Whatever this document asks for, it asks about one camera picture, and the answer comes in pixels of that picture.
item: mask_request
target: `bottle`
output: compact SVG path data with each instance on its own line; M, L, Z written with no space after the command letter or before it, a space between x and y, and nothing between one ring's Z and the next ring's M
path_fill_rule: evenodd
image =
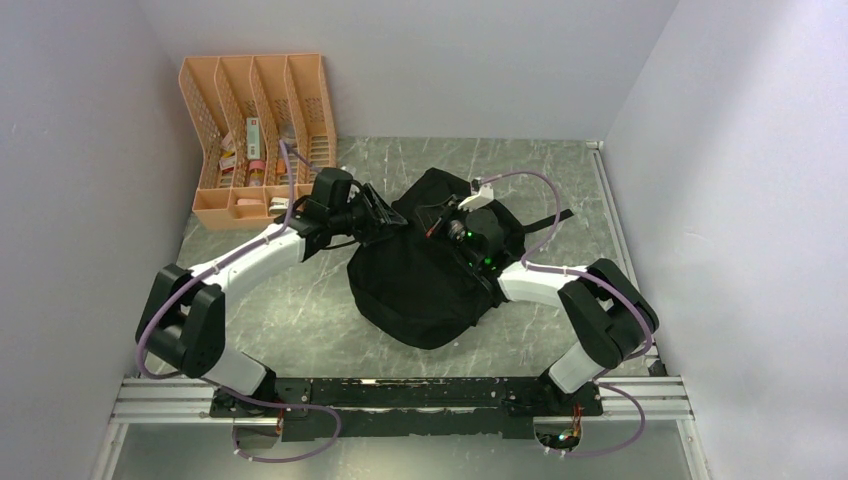
M247 165L247 186L261 187L265 183L265 162L254 160Z

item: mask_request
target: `orange object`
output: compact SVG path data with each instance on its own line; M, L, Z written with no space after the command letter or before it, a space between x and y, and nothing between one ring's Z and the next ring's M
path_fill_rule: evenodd
M336 130L321 55L187 57L179 83L203 148L192 210L207 228L260 228L274 220L270 199L289 197L280 131L294 132L298 151L313 165L336 166ZM249 175L248 117L259 118L265 147L258 185ZM225 137L235 146L235 165L228 173L220 163ZM312 192L315 173L294 157L292 175L296 197ZM238 204L242 199L262 204Z

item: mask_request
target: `robotic arm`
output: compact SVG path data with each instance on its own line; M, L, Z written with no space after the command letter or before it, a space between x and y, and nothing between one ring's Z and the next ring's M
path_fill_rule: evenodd
M308 260L327 247L336 235L352 236L355 241L368 245L391 236L393 229L406 225L406 220L370 185L359 184L340 169L323 169L316 177L312 195L304 198L302 212L293 212L288 229L281 232L280 217L279 223L268 226L245 244L264 241L264 245L231 263L223 259L244 249L245 245L188 270L176 265L163 268L154 281L136 340L141 338L157 310L177 290L198 272L211 268L211 275L197 282L166 312L153 329L146 348L190 378L206 378L255 400L274 401L277 398L275 372L226 344L227 305L237 304L269 276ZM476 210L484 204L485 201L469 206L465 202L462 208ZM483 216L469 214L465 218L469 226L491 226L491 222L480 221ZM482 233L480 237L485 238L486 232ZM495 239L497 232L489 232L488 237ZM469 264L476 265L491 255L490 250L496 246L497 241L489 241L485 252L477 252L467 244L461 245L460 250L468 257ZM565 311L579 342L541 378L549 379L562 394L570 396L604 369L618 366L644 342L645 335L631 312L596 284L566 274L564 267L561 270L548 267L547 270L561 273L533 271L516 262L503 271L487 272L491 277L481 280L491 284L503 300L539 302ZM602 278L636 306L652 331L656 330L658 324L653 310L612 261L601 259L590 266L568 271L587 272ZM607 300L613 301L608 308L599 303Z

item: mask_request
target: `table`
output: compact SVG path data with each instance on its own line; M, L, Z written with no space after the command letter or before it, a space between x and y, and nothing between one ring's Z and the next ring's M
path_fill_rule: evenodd
M466 179L516 169L543 172L557 184L563 208L571 208L574 217L560 224L534 261L585 265L607 257L624 269L614 215L585 142L354 137L339 139L338 152L339 165L355 168L355 177L370 182L388 202L430 167ZM525 224L554 213L551 191L535 177L510 177L494 187L496 198ZM190 267L207 261L255 234L209 231L192 215L177 263ZM528 245L544 234L529 235ZM278 376L408 378L535 376L577 341L563 312L516 302L490 310L476 327L441 348L409 347L356 309L345 268L355 248L322 252L229 306L227 342ZM645 376L652 358L627 362L612 375Z

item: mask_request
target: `black strap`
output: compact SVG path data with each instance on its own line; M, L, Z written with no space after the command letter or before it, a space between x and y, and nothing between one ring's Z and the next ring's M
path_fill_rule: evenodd
M571 211L570 208L566 208L565 210L559 212L559 221L563 221L566 218L571 218L574 216L574 212ZM524 233L533 233L538 232L539 230L550 227L554 224L554 218L556 215L551 215L550 217L545 217L541 220L531 223L530 225L524 225Z

